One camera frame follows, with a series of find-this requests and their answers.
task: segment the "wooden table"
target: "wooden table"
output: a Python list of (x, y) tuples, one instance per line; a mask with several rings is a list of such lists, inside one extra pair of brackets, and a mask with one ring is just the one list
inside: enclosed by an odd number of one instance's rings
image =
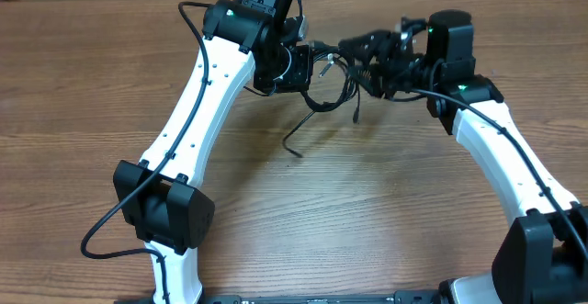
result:
[[(85, 259), (192, 71), (180, 0), (0, 4), (0, 302), (109, 303), (153, 288), (147, 256)], [(215, 0), (198, 0), (214, 2)], [(477, 72), (506, 96), (547, 168), (588, 201), (588, 0), (304, 0), (311, 39), (336, 43), (402, 14), (474, 16)], [(203, 12), (190, 13), (197, 24)], [(417, 37), (421, 48), (424, 37)], [(333, 100), (341, 75), (311, 93)], [(201, 188), (217, 205), (200, 248), (210, 294), (390, 293), (488, 271), (507, 231), (479, 167), (424, 103), (363, 98), (315, 116), (300, 95), (242, 93)], [(117, 215), (90, 248), (141, 246)]]

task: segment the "wooden tabletop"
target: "wooden tabletop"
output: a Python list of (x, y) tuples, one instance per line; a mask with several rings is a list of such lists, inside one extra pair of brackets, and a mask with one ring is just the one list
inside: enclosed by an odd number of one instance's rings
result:
[[(153, 289), (147, 256), (92, 261), (85, 232), (117, 203), (112, 174), (167, 121), (196, 58), (180, 0), (0, 4), (0, 302), (109, 303)], [(215, 0), (198, 0), (214, 2)], [(310, 39), (470, 11), (477, 72), (506, 96), (547, 168), (588, 201), (588, 0), (304, 0)], [(201, 23), (203, 12), (190, 15)], [(424, 47), (425, 38), (417, 37)], [(315, 78), (333, 100), (342, 75)], [(300, 95), (237, 98), (201, 190), (216, 202), (199, 273), (210, 294), (390, 293), (490, 269), (497, 197), (424, 102), (363, 95), (281, 138)], [(141, 246), (117, 215), (95, 252)]]

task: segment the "robotic arm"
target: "robotic arm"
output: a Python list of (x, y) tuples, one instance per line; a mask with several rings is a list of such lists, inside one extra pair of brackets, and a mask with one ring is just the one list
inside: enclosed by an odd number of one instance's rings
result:
[[(159, 269), (163, 262), (153, 256), (154, 303), (192, 304), (204, 298), (198, 280), (197, 248), (209, 230), (214, 203), (198, 187), (212, 144), (236, 96), (252, 78), (254, 88), (266, 95), (304, 95), (309, 88), (315, 51), (310, 45), (296, 45), (304, 39), (307, 24), (300, 0), (299, 15), (286, 18), (292, 1), (219, 0), (210, 6), (204, 18), (206, 40), (201, 46), (208, 51), (209, 82), (198, 112), (181, 136), (198, 92), (204, 92), (203, 52), (172, 116), (139, 164), (121, 161), (117, 167), (113, 180), (119, 200), (125, 202), (125, 220), (135, 227), (137, 237), (148, 249), (165, 257), (167, 279)], [(422, 31), (428, 31), (425, 55), (413, 53), (412, 46), (412, 37)], [(566, 218), (550, 198), (564, 211), (584, 243), (588, 211), (533, 154), (498, 89), (487, 78), (474, 74), (472, 42), (469, 14), (444, 11), (429, 20), (404, 18), (398, 32), (375, 31), (334, 47), (359, 61), (359, 65), (350, 62), (347, 72), (370, 95), (404, 101), (395, 97), (403, 91), (420, 94), (410, 100), (427, 98), (432, 116), (441, 120), (447, 133), (455, 135), (481, 166), (511, 225), (491, 273), (443, 282), (438, 290), (398, 291), (376, 301), (390, 304), (391, 298), (408, 303), (470, 304), (588, 300), (588, 263), (574, 243)], [(461, 105), (451, 103), (452, 99)], [(498, 123), (501, 130), (472, 108)], [(550, 197), (506, 134), (518, 142), (540, 179), (546, 181)], [(178, 136), (181, 141), (170, 154), (169, 147)], [(169, 161), (156, 172), (167, 157)], [(137, 194), (137, 188), (150, 177), (154, 180)], [(561, 248), (553, 248), (554, 236), (564, 242)], [(332, 301), (357, 302), (357, 298)]]

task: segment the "white arm panel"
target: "white arm panel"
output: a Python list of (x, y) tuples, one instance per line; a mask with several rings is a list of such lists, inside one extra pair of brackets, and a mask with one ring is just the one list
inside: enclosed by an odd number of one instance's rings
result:
[[(253, 77), (255, 68), (253, 54), (249, 52), (245, 55), (240, 52), (236, 43), (215, 37), (212, 40), (204, 40), (204, 45), (209, 55), (209, 80), (212, 84), (207, 87), (192, 124), (175, 150), (174, 159), (170, 160), (161, 172), (162, 175), (173, 179), (178, 174), (187, 175), (188, 184), (193, 187), (202, 185), (204, 168), (212, 145), (232, 103), (243, 86)], [(152, 146), (141, 157), (142, 160), (149, 161), (150, 170), (162, 161), (196, 102), (202, 84), (203, 63), (200, 53), (192, 76), (172, 116)]]
[[(485, 101), (471, 106), (508, 129), (523, 147), (541, 179), (551, 188), (553, 196), (564, 210), (571, 208), (571, 202), (578, 201), (539, 161), (516, 128), (505, 103)], [(503, 206), (509, 226), (517, 217), (525, 216), (526, 212), (532, 208), (536, 208), (541, 213), (555, 211), (547, 198), (539, 195), (541, 190), (513, 144), (489, 123), (471, 111), (458, 110), (453, 124), (453, 134), (457, 141), (471, 153), (492, 184)]]
[[(161, 174), (175, 179), (178, 174), (188, 176), (188, 184), (200, 187), (204, 177), (204, 168), (224, 120), (229, 114), (237, 95), (243, 86), (253, 77), (254, 56), (251, 52), (243, 54), (239, 45), (218, 37), (205, 40), (209, 55), (209, 80), (200, 108), (184, 138), (175, 150), (173, 160), (167, 162)], [(192, 107), (196, 103), (204, 62), (202, 54), (198, 55), (194, 71), (175, 106), (172, 116), (165, 124), (164, 130), (152, 146), (143, 153), (142, 160), (149, 161), (148, 168), (155, 169), (171, 147), (177, 134), (184, 126)], [(173, 249), (155, 241), (145, 243), (149, 249), (159, 251), (165, 256), (167, 287), (170, 302), (174, 304), (195, 304), (202, 293), (202, 284), (198, 279), (198, 248), (187, 249), (183, 255), (174, 253)], [(163, 299), (163, 280), (161, 266), (157, 257), (152, 256), (155, 275), (156, 304), (165, 304)]]

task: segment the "metal pin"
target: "metal pin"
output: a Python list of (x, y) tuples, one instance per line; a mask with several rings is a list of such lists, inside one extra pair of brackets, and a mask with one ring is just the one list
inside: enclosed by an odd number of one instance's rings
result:
[(327, 55), (327, 60), (329, 62), (324, 67), (324, 69), (322, 69), (321, 73), (319, 74), (319, 78), (322, 78), (325, 74), (327, 74), (327, 71), (329, 71), (329, 69), (331, 69), (331, 66), (333, 66), (334, 64), (333, 55), (331, 53)]

